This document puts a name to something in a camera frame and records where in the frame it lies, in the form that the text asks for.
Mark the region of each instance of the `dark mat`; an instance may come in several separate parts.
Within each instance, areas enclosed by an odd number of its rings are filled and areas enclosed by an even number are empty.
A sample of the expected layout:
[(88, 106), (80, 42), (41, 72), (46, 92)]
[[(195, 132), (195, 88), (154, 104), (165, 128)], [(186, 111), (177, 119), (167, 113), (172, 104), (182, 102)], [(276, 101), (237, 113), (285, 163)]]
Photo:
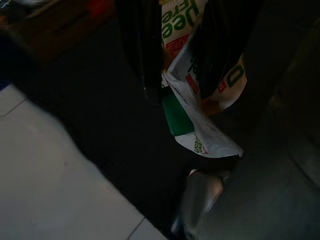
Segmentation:
[[(244, 148), (305, 31), (276, 14), (261, 13), (244, 54), (245, 92), (215, 117)], [(228, 169), (237, 160), (208, 161), (175, 142), (162, 108), (144, 99), (126, 64), (117, 19), (36, 76), (12, 81), (58, 117), (82, 153), (166, 235), (190, 169), (208, 163)]]

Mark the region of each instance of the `grout line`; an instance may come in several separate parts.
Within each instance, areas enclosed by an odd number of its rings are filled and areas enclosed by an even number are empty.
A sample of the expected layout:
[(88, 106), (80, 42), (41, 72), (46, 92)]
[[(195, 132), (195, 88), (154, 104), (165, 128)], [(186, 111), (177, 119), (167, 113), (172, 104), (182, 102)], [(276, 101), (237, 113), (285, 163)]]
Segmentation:
[(138, 229), (138, 227), (142, 224), (142, 222), (145, 220), (146, 218), (143, 217), (141, 222), (139, 222), (139, 224), (133, 229), (133, 231), (131, 232), (131, 234), (128, 236), (128, 238), (126, 240), (130, 240), (131, 236), (135, 233), (135, 231)]
[(27, 100), (27, 99), (24, 99), (24, 100), (23, 100), (22, 102), (20, 102), (17, 106), (15, 106), (13, 109), (11, 109), (9, 112), (7, 112), (6, 115), (1, 116), (1, 117), (6, 117), (9, 113), (11, 113), (13, 110), (15, 110), (18, 106), (20, 106), (20, 104), (22, 104), (25, 100)]

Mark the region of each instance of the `cardboard box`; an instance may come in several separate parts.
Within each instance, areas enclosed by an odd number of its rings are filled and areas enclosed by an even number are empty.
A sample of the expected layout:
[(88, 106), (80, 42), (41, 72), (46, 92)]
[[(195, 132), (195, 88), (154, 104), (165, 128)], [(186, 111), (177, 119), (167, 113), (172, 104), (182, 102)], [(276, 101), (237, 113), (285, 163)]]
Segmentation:
[(115, 14), (113, 0), (54, 0), (11, 25), (8, 34), (36, 60), (47, 63)]

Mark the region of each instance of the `tile floor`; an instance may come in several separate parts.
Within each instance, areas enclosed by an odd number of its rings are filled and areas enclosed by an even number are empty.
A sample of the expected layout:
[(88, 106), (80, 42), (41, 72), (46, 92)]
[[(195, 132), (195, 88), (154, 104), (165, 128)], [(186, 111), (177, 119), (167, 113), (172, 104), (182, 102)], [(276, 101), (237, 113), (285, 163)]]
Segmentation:
[(166, 239), (12, 85), (0, 91), (0, 133), (0, 239)]

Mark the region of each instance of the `red label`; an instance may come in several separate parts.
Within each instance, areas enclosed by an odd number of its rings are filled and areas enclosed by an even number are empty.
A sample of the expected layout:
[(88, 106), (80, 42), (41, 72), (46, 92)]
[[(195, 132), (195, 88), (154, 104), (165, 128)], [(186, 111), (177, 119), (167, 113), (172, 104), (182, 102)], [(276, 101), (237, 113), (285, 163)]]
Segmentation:
[(193, 80), (192, 76), (190, 74), (188, 74), (188, 76), (186, 76), (185, 79), (189, 83), (189, 85), (191, 86), (194, 93), (197, 94), (199, 89), (198, 89), (196, 82)]
[(91, 0), (87, 4), (87, 8), (91, 17), (95, 18), (102, 14), (105, 10), (112, 6), (111, 0)]
[(222, 93), (222, 92), (226, 89), (226, 87), (227, 87), (227, 85), (226, 85), (225, 81), (222, 80), (222, 82), (220, 82), (220, 84), (219, 84), (219, 86), (218, 86), (218, 91), (219, 91), (220, 93)]
[(165, 47), (169, 49), (172, 53), (174, 53), (175, 51), (180, 51), (182, 47), (185, 45), (185, 43), (187, 42), (188, 37), (189, 37), (189, 34), (179, 37), (178, 39), (167, 43)]

